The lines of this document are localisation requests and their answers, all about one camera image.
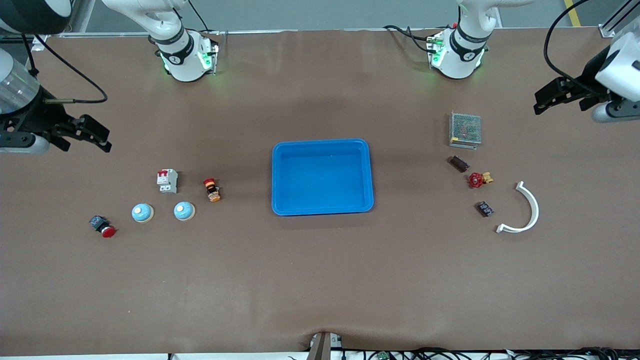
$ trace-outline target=brown tabletop surface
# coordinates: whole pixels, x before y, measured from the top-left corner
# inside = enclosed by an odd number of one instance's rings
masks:
[[[535,116],[556,77],[545,33],[497,30],[461,81],[383,31],[221,37],[218,75],[196,83],[167,76],[146,38],[51,39],[109,94],[67,110],[105,124],[113,150],[2,155],[0,354],[290,351],[319,331],[352,348],[640,347],[640,122],[597,124],[577,103]],[[550,55],[577,75],[608,42],[559,29]],[[49,53],[36,62],[56,96],[99,96]],[[452,111],[482,116],[477,151],[447,145]],[[352,137],[371,150],[370,212],[272,212],[275,144]],[[470,189],[455,154],[495,182]],[[159,192],[162,168],[178,194]],[[529,221],[520,180],[540,219],[497,234]],[[130,216],[140,202],[149,223]]]

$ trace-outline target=blue plastic tray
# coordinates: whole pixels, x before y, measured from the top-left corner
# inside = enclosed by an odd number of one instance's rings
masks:
[[[363,213],[373,207],[369,146],[362,139],[273,147],[271,207],[282,216]]]

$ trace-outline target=blue dome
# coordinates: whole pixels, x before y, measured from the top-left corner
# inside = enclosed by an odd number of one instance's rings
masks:
[[[154,209],[149,204],[138,204],[131,209],[131,217],[137,222],[148,222],[154,217]]]
[[[188,201],[181,201],[173,208],[173,214],[178,220],[186,221],[193,217],[196,213],[196,208],[192,203]]]

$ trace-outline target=yellow stripe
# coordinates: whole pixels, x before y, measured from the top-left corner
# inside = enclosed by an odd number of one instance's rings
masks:
[[[564,5],[569,9],[569,6],[573,5],[573,0],[564,0]],[[569,12],[569,19],[571,19],[572,26],[582,26],[580,25],[580,19],[578,19],[578,13],[575,12],[575,9]]]

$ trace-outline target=white curved object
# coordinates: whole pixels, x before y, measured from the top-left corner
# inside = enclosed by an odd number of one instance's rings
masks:
[[[524,187],[524,181],[520,181],[516,185],[516,190],[521,192],[522,195],[524,195],[524,197],[526,197],[527,200],[529,201],[529,205],[531,205],[531,220],[529,220],[529,223],[527,224],[527,226],[521,229],[517,229],[515,227],[511,227],[505,224],[500,224],[500,226],[498,226],[498,229],[495,231],[496,233],[500,233],[502,231],[506,231],[507,233],[521,233],[522,231],[529,230],[530,228],[532,228],[533,225],[536,225],[536,222],[538,221],[538,215],[540,215],[540,208],[538,207],[538,201],[536,201],[536,198],[533,197],[533,194]]]

